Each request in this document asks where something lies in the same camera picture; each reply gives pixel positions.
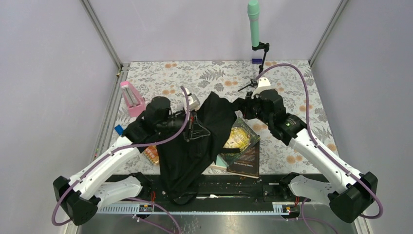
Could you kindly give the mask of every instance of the reflective floor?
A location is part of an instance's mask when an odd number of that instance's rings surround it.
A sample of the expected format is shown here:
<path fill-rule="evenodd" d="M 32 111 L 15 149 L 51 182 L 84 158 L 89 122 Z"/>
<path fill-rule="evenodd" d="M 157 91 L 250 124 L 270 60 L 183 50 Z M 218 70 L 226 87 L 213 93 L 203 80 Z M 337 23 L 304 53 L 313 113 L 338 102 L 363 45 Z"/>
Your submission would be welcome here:
<path fill-rule="evenodd" d="M 356 234 L 354 224 L 336 217 L 329 207 L 305 205 L 306 217 L 329 222 L 340 234 Z M 268 215 L 175 215 L 185 234 L 310 234 L 303 221 L 279 221 L 280 216 Z M 167 215 L 152 215 L 146 220 L 176 231 Z M 318 234 L 334 234 L 327 225 L 308 221 Z M 97 214 L 82 225 L 78 234 L 164 234 L 163 230 L 132 220 L 130 215 Z"/>

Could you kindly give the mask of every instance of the gray wall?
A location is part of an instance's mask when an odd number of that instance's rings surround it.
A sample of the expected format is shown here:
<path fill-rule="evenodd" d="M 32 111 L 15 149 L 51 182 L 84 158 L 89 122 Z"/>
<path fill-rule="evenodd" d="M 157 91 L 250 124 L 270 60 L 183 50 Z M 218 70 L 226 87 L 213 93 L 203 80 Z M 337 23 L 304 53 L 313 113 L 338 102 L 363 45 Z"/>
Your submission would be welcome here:
<path fill-rule="evenodd" d="M 412 11 L 408 0 L 350 1 L 313 67 L 340 156 L 378 177 L 375 234 L 411 233 Z"/>
<path fill-rule="evenodd" d="M 90 2 L 123 62 L 253 56 L 249 0 Z M 267 59 L 309 59 L 339 2 L 260 0 L 261 41 L 271 44 Z"/>
<path fill-rule="evenodd" d="M 56 234 L 52 182 L 90 162 L 116 68 L 77 0 L 2 1 L 0 35 L 0 233 Z"/>

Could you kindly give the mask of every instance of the black stand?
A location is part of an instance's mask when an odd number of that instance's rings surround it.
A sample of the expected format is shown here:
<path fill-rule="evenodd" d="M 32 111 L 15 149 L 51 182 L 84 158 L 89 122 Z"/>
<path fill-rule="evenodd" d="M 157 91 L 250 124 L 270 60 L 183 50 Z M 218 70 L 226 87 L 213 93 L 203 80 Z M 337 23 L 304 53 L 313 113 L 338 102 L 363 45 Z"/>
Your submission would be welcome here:
<path fill-rule="evenodd" d="M 262 43 L 260 42 L 260 44 L 258 46 L 253 46 L 252 47 L 253 51 L 257 51 L 257 50 L 264 50 L 264 57 L 263 57 L 263 62 L 261 63 L 261 65 L 259 66 L 260 68 L 260 72 L 258 72 L 258 74 L 260 74 L 261 72 L 263 72 L 264 70 L 264 63 L 265 63 L 265 56 L 267 55 L 267 52 L 270 50 L 270 44 L 269 43 Z"/>

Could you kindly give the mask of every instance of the floral tablecloth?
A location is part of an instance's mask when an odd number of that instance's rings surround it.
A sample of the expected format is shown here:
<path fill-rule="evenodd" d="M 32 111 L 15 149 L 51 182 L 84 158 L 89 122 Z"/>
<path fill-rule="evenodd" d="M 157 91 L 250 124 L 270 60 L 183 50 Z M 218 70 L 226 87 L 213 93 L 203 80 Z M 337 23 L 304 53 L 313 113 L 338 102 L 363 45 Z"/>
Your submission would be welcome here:
<path fill-rule="evenodd" d="M 337 153 L 333 136 L 329 128 L 311 68 L 306 60 L 267 61 L 265 68 L 277 63 L 291 63 L 297 66 L 305 76 L 310 97 L 310 122 L 315 135 Z M 250 83 L 258 74 L 258 65 L 250 61 L 171 61 L 171 62 L 132 62 L 128 73 L 131 82 L 143 97 L 149 101 L 155 96 L 165 96 L 171 100 L 173 111 L 183 107 L 183 95 L 180 85 L 187 87 L 203 102 L 211 91 L 221 97 L 234 101 L 245 98 L 252 87 L 241 92 L 238 89 Z M 289 67 L 278 67 L 267 72 L 275 90 L 283 97 L 287 111 L 305 119 L 305 94 L 298 73 Z M 121 100 L 116 124 L 123 128 L 133 122 L 129 117 L 124 100 Z M 290 172 L 319 173 L 319 171 L 298 152 L 286 147 L 272 137 L 267 126 L 259 120 L 246 120 L 247 124 L 261 137 L 260 174 L 287 174 Z M 113 132 L 113 143 L 118 134 Z M 119 168 L 116 174 L 142 172 L 159 174 L 159 166 L 153 165 L 144 155 L 137 155 Z M 225 171 L 207 168 L 204 174 L 225 174 Z"/>

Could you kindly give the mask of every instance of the pink holder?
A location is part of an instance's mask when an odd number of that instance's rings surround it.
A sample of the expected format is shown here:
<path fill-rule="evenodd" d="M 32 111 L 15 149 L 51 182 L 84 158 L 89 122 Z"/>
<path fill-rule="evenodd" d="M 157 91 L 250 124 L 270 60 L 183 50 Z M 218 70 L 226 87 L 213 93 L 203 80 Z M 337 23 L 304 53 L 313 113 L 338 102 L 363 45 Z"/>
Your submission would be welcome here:
<path fill-rule="evenodd" d="M 146 109 L 145 99 L 129 81 L 120 82 L 120 88 L 129 116 L 138 117 Z"/>

